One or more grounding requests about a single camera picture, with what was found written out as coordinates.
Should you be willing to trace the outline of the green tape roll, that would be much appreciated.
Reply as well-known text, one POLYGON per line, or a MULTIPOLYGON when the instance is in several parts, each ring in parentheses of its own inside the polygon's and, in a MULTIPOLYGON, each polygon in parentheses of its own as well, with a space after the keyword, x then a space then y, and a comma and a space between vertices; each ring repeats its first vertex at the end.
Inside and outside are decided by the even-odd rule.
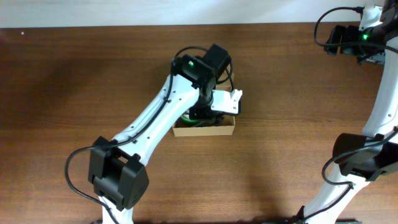
POLYGON ((194 124, 198 123, 198 120, 190 119, 188 114, 181 115, 180 119, 182 120, 183 123, 189 124, 189 125, 194 125, 194 124))

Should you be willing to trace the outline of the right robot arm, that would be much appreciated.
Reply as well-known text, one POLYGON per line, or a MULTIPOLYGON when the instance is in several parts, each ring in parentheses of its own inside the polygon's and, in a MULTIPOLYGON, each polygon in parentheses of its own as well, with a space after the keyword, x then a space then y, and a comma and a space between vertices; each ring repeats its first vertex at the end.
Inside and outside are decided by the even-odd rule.
POLYGON ((351 10, 361 15, 359 26, 336 26, 325 43, 316 43, 330 55, 383 65, 376 101, 361 134, 338 136, 321 171, 323 187, 290 223, 337 223, 360 190, 397 171, 397 1, 351 10))

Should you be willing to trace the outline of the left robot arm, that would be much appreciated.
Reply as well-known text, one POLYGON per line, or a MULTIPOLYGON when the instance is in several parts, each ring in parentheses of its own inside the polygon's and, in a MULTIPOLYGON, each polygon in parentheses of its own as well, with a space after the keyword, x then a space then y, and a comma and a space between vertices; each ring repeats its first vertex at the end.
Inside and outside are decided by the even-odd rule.
POLYGON ((240 113, 242 91, 216 87, 224 73, 230 80, 233 64, 219 45, 213 44, 203 56, 180 50, 164 86, 138 118, 112 140, 99 137, 93 143, 88 181, 102 206, 100 223, 132 223, 133 208, 149 186, 146 165, 178 120, 205 128, 240 113))

